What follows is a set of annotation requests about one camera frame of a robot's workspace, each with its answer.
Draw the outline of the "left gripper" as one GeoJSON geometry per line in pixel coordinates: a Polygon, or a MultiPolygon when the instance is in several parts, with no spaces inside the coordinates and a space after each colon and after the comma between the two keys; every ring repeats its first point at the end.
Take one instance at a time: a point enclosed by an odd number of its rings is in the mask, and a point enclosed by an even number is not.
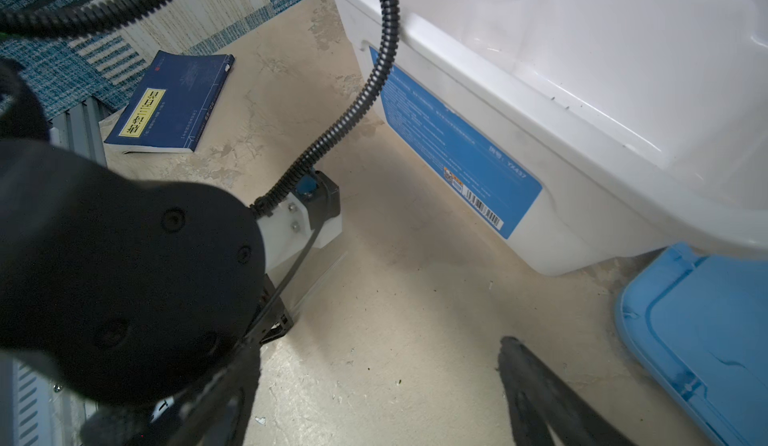
{"type": "Polygon", "coordinates": [[[262,295],[259,299],[257,314],[251,325],[251,332],[259,340],[259,345],[264,346],[284,336],[294,326],[294,321],[285,307],[280,296],[275,300],[276,287],[271,279],[266,276],[263,283],[262,295]]]}

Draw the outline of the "blue plastic bin lid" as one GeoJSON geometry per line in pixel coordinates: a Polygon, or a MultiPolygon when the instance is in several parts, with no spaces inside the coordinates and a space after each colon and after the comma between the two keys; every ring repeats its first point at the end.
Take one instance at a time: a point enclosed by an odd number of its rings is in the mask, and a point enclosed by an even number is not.
{"type": "Polygon", "coordinates": [[[622,291],[615,324],[714,444],[766,444],[766,262],[671,246],[622,291]]]}

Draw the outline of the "white plastic storage bin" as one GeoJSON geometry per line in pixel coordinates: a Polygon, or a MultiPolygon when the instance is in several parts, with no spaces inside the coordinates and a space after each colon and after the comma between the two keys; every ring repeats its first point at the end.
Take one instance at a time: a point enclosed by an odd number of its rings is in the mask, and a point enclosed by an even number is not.
{"type": "Polygon", "coordinates": [[[537,272],[767,256],[767,0],[399,0],[378,114],[537,272]]]}

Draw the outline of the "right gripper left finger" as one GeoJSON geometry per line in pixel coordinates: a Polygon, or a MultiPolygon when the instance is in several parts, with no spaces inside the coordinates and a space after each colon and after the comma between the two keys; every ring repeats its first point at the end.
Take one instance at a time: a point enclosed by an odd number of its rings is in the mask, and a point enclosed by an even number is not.
{"type": "Polygon", "coordinates": [[[139,445],[241,445],[261,376],[260,345],[220,358],[137,437],[139,445]]]}

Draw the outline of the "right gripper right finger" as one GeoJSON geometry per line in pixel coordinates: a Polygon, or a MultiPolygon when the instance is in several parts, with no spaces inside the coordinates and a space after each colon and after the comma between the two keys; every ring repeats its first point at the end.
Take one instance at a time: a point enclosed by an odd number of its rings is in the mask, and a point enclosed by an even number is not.
{"type": "Polygon", "coordinates": [[[501,339],[498,373],[517,445],[632,443],[518,339],[501,339]]]}

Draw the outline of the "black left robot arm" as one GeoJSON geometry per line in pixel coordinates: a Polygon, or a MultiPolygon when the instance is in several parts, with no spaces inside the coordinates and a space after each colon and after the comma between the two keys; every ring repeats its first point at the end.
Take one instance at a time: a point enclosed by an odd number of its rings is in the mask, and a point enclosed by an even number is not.
{"type": "Polygon", "coordinates": [[[263,227],[367,114],[393,69],[399,0],[354,102],[252,205],[126,179],[53,146],[21,65],[1,62],[1,347],[80,395],[153,406],[218,369],[278,299],[263,227]]]}

